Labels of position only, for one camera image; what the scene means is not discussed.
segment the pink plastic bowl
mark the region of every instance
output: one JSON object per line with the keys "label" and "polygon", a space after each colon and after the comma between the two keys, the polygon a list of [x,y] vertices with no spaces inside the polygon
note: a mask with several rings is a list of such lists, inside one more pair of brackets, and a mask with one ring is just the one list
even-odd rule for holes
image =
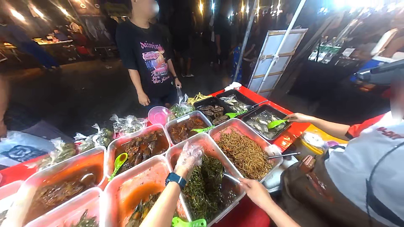
{"label": "pink plastic bowl", "polygon": [[167,117],[171,114],[171,111],[162,106],[156,106],[149,110],[149,121],[151,124],[162,124],[163,126],[167,123]]}

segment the wristwatch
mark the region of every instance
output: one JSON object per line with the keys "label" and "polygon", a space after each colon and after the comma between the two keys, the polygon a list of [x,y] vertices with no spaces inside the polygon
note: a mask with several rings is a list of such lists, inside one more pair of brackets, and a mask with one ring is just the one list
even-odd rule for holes
{"label": "wristwatch", "polygon": [[178,176],[177,174],[175,174],[173,172],[168,174],[168,176],[166,178],[166,186],[171,181],[176,182],[179,185],[179,187],[181,188],[181,190],[183,190],[185,188],[185,185],[187,184],[187,181],[184,178]]}

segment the red tablecloth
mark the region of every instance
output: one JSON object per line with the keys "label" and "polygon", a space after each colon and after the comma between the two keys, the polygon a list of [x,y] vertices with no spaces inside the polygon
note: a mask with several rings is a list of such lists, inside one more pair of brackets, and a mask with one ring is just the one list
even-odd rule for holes
{"label": "red tablecloth", "polygon": [[[224,90],[215,92],[212,95],[216,96],[223,91]],[[256,103],[260,103],[266,100],[264,97],[252,92],[245,87],[241,87],[239,91]],[[267,101],[263,104],[268,104],[284,112],[285,114],[292,113],[289,110],[282,108],[281,106],[271,101]],[[286,148],[288,148],[309,127],[309,125],[309,123],[293,123],[285,132],[282,133],[282,135],[280,135],[271,143],[276,144],[281,148],[282,151],[285,151]],[[26,180],[29,176],[37,171],[36,168],[32,168],[30,166],[30,164],[36,162],[37,160],[38,158],[0,171],[0,174],[3,176],[3,179],[0,182],[0,186],[9,184],[17,180]],[[248,196],[245,196],[231,212],[229,212],[214,226],[268,227],[269,217],[263,210],[261,210],[253,202],[251,202]]]}

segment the hand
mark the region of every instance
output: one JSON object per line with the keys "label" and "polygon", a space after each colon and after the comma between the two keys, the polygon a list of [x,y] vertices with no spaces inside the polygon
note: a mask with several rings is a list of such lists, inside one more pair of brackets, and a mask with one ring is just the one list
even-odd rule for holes
{"label": "hand", "polygon": [[293,113],[287,115],[284,120],[288,120],[288,122],[298,122],[298,123],[312,123],[316,118],[312,116],[308,116],[302,113]]}
{"label": "hand", "polygon": [[247,193],[248,197],[257,206],[266,211],[268,206],[275,204],[269,195],[267,189],[258,181],[245,178],[239,178],[241,188]]}
{"label": "hand", "polygon": [[181,84],[181,82],[179,81],[179,79],[178,78],[175,78],[175,80],[174,80],[174,83],[175,83],[175,87],[176,88],[182,88],[182,84]]}
{"label": "hand", "polygon": [[147,106],[147,105],[150,104],[150,99],[149,99],[149,97],[146,95],[146,93],[144,93],[144,92],[138,93],[138,94],[137,94],[137,97],[139,98],[139,103],[140,103],[142,106]]}
{"label": "hand", "polygon": [[187,142],[178,157],[174,172],[179,176],[187,179],[194,166],[201,164],[201,157],[204,153],[203,147],[200,145],[189,145]]}
{"label": "hand", "polygon": [[0,120],[0,138],[7,136],[7,127],[3,120]]}

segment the green serving spoon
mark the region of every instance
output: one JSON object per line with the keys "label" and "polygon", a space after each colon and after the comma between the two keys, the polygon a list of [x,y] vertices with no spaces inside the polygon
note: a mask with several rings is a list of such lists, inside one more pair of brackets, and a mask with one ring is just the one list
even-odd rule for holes
{"label": "green serving spoon", "polygon": [[174,217],[171,223],[173,227],[205,227],[206,220],[205,219],[198,219],[192,222],[185,222],[181,220],[179,217]]}
{"label": "green serving spoon", "polygon": [[206,132],[209,131],[210,129],[214,128],[215,126],[212,125],[211,127],[207,127],[207,128],[196,128],[196,129],[192,129],[191,131],[195,131],[197,133],[201,133],[201,132]]}
{"label": "green serving spoon", "polygon": [[272,121],[272,122],[268,123],[267,128],[268,128],[268,129],[275,128],[276,126],[282,124],[283,122],[287,122],[287,120],[276,120],[276,121]]}
{"label": "green serving spoon", "polygon": [[111,181],[112,178],[115,177],[119,168],[126,162],[127,159],[128,159],[128,153],[122,153],[122,154],[118,155],[118,157],[116,157],[115,164],[114,164],[115,169],[114,169],[114,172],[111,174],[111,176],[108,178],[108,181]]}
{"label": "green serving spoon", "polygon": [[242,114],[247,113],[247,111],[248,111],[248,110],[243,110],[243,111],[238,112],[238,113],[226,113],[225,115],[229,116],[230,119],[232,119],[232,118],[237,117],[238,115],[242,115]]}

